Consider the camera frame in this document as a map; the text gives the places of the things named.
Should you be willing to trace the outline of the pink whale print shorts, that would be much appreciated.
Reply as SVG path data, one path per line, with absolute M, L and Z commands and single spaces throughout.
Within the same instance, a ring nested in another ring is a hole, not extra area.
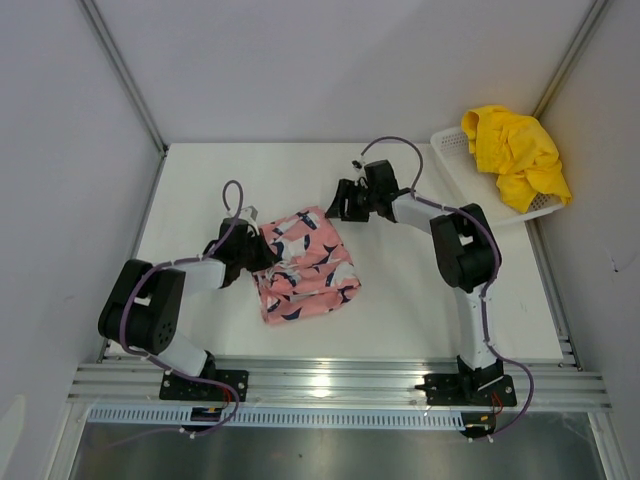
M 361 288 L 354 262 L 318 206 L 260 226 L 275 265 L 253 274 L 267 325 L 328 314 L 349 303 Z

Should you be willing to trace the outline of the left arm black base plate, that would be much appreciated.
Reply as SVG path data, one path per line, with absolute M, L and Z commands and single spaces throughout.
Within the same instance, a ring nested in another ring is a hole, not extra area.
M 246 400 L 249 386 L 247 370 L 217 370 L 214 380 L 233 387 L 238 393 L 240 402 Z M 174 373 L 163 376 L 159 398 L 164 401 L 234 402 L 233 395 L 226 389 L 209 383 L 187 380 Z

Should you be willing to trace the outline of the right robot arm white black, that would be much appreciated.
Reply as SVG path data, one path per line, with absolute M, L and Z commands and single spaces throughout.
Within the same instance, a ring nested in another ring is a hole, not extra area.
M 431 236 L 438 271 L 455 294 L 461 332 L 456 386 L 445 394 L 458 393 L 472 404 L 481 402 L 504 376 L 503 361 L 491 344 L 487 307 L 501 254 L 482 208 L 477 204 L 450 207 L 401 189 L 387 160 L 355 161 L 353 166 L 360 176 L 338 182 L 326 216 L 366 222 L 375 212 Z

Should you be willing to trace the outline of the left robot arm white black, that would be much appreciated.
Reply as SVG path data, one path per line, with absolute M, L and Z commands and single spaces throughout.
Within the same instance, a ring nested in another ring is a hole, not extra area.
M 178 332 L 183 301 L 226 288 L 242 271 L 255 273 L 279 260 L 257 226 L 227 218 L 200 256 L 159 265 L 127 261 L 99 316 L 99 334 L 182 377 L 192 398 L 207 399 L 217 387 L 215 357 Z

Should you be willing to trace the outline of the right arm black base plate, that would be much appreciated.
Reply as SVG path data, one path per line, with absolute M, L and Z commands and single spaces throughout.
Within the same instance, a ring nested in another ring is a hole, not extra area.
M 432 373 L 414 386 L 430 406 L 505 406 L 515 407 L 517 397 L 512 378 L 503 375 L 487 386 L 473 387 L 469 378 L 459 374 Z

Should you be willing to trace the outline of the yellow shorts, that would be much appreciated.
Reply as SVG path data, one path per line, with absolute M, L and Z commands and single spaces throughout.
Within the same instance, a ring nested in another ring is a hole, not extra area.
M 504 204 L 526 213 L 537 195 L 550 195 L 564 206 L 573 200 L 559 150 L 540 122 L 502 105 L 467 111 L 461 129 L 481 173 L 496 176 Z

